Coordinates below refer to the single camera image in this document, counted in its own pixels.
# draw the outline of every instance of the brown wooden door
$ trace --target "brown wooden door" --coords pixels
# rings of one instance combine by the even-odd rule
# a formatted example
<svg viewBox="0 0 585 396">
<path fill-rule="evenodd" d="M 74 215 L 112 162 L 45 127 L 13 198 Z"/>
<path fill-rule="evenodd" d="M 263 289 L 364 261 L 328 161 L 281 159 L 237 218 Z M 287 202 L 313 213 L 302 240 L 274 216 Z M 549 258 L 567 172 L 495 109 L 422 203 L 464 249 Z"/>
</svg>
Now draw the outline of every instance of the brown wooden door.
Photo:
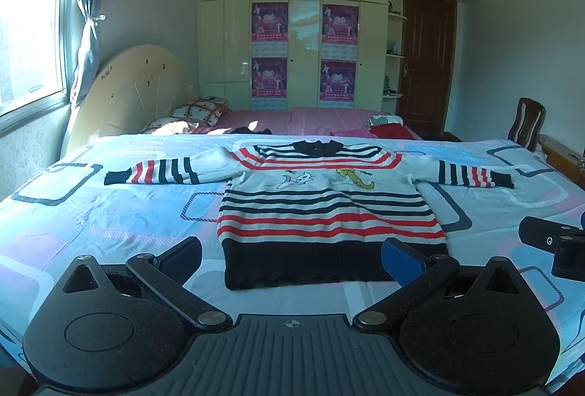
<svg viewBox="0 0 585 396">
<path fill-rule="evenodd" d="M 455 2 L 404 0 L 403 68 L 397 114 L 423 139 L 443 133 L 453 68 Z"/>
</svg>

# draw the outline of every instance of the cream headboard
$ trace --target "cream headboard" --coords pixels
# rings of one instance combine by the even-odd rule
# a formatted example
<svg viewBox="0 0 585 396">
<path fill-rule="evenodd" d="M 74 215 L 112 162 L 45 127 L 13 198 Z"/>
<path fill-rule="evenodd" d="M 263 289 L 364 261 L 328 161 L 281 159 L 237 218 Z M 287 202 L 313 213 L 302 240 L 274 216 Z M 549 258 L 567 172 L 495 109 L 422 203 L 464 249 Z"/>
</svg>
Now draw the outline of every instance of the cream headboard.
<svg viewBox="0 0 585 396">
<path fill-rule="evenodd" d="M 197 99 L 197 84 L 168 50 L 135 46 L 104 64 L 69 122 L 66 153 L 104 136 L 136 134 L 150 121 Z"/>
</svg>

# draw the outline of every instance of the black ribbed hem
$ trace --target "black ribbed hem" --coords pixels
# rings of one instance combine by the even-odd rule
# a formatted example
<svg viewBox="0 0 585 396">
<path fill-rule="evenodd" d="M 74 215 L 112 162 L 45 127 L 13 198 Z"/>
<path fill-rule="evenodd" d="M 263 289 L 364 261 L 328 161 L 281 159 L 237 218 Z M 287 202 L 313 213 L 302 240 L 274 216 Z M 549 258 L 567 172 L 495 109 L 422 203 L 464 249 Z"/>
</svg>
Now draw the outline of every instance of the black ribbed hem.
<svg viewBox="0 0 585 396">
<path fill-rule="evenodd" d="M 495 183 L 496 187 L 505 187 L 507 189 L 514 188 L 514 184 L 512 183 L 512 175 L 491 171 L 490 177 L 492 182 Z"/>
<path fill-rule="evenodd" d="M 106 173 L 106 176 L 103 179 L 103 184 L 113 185 L 115 183 L 126 183 L 128 181 L 128 178 L 130 178 L 131 173 L 132 173 L 131 168 L 128 168 L 128 170 L 124 170 L 123 172 L 108 172 Z"/>
<path fill-rule="evenodd" d="M 410 244 L 425 256 L 448 254 L 447 245 Z M 231 290 L 287 284 L 393 280 L 382 267 L 381 242 L 222 242 L 225 286 Z"/>
</svg>

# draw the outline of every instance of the yellow animal embroidery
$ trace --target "yellow animal embroidery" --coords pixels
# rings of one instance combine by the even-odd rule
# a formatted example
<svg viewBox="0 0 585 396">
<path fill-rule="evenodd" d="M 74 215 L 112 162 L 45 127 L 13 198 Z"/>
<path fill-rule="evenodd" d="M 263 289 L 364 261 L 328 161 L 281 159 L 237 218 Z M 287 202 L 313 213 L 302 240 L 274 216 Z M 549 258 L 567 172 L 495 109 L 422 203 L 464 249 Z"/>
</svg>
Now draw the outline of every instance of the yellow animal embroidery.
<svg viewBox="0 0 585 396">
<path fill-rule="evenodd" d="M 362 179 L 360 177 L 358 177 L 358 175 L 356 174 L 356 169 L 355 168 L 338 168 L 336 170 L 336 172 L 341 176 L 341 177 L 349 177 L 351 181 L 353 181 L 353 183 L 356 184 L 356 186 L 360 187 L 361 189 L 364 190 L 372 190 L 375 186 L 375 183 L 369 183 L 369 184 L 365 184 Z"/>
</svg>

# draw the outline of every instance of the sweater cuff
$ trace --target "sweater cuff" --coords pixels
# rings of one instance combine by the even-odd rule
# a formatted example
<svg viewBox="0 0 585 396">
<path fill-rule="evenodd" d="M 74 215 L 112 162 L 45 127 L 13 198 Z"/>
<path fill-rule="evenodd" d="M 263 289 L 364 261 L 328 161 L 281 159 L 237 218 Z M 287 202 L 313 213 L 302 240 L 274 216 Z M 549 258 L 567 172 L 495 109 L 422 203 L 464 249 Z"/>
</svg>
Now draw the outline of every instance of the sweater cuff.
<svg viewBox="0 0 585 396">
<path fill-rule="evenodd" d="M 513 189 L 514 184 L 512 183 L 512 175 L 507 173 L 498 173 L 491 171 L 490 177 L 496 187 L 505 187 L 507 189 Z"/>
<path fill-rule="evenodd" d="M 130 178 L 131 173 L 131 168 L 128 168 L 128 170 L 124 170 L 123 172 L 108 172 L 106 173 L 106 177 L 103 179 L 103 184 L 113 185 L 115 183 L 126 183 L 128 178 Z"/>
</svg>

